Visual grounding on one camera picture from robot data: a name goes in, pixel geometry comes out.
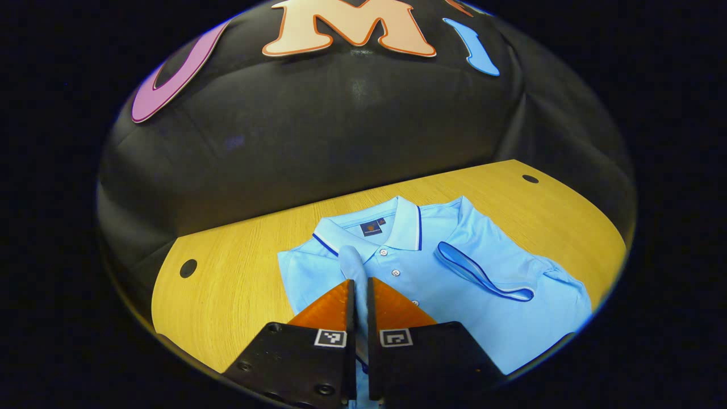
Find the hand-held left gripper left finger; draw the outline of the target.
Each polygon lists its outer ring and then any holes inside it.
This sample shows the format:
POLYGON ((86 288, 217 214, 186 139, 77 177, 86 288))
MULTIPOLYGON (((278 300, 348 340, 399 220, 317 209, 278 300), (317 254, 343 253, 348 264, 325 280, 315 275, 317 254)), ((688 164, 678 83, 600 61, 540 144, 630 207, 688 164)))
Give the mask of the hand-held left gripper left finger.
POLYGON ((267 323, 223 372, 249 393, 299 408, 357 398, 355 282, 346 280, 288 323, 267 323))

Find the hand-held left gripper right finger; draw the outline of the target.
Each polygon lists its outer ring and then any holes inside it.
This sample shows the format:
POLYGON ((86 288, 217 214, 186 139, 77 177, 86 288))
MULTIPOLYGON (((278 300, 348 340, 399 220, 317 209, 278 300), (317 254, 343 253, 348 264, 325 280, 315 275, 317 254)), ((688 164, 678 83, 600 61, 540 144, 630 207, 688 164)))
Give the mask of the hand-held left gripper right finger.
POLYGON ((369 396, 380 406, 467 406, 505 381, 458 321, 438 323, 377 278, 367 282, 369 396))

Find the light blue polo T-shirt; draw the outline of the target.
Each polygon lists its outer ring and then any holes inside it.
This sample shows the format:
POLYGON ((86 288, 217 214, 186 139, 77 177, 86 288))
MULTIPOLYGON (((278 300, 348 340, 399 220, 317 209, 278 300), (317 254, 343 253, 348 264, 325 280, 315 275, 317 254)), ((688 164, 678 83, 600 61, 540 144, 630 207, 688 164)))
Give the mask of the light blue polo T-shirt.
POLYGON ((368 392, 369 278, 439 323, 462 323, 505 374, 578 331, 592 314, 583 283, 520 248, 466 197, 426 206, 394 197, 322 218, 309 241, 277 257, 295 314, 341 282, 355 283, 358 396, 347 409, 378 409, 368 392))

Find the black backdrop cloth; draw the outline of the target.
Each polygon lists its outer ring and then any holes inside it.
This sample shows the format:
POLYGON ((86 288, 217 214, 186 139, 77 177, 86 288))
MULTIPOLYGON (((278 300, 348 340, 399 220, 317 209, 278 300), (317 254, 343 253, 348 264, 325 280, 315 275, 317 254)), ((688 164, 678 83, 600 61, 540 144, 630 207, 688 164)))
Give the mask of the black backdrop cloth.
POLYGON ((96 210, 112 271, 151 318, 174 241, 409 178, 517 160, 592 202, 631 246, 633 163, 620 128, 550 47, 500 16, 405 0, 436 55, 385 49, 383 26, 353 45, 268 57, 283 11, 234 16, 137 85, 99 161, 96 210))

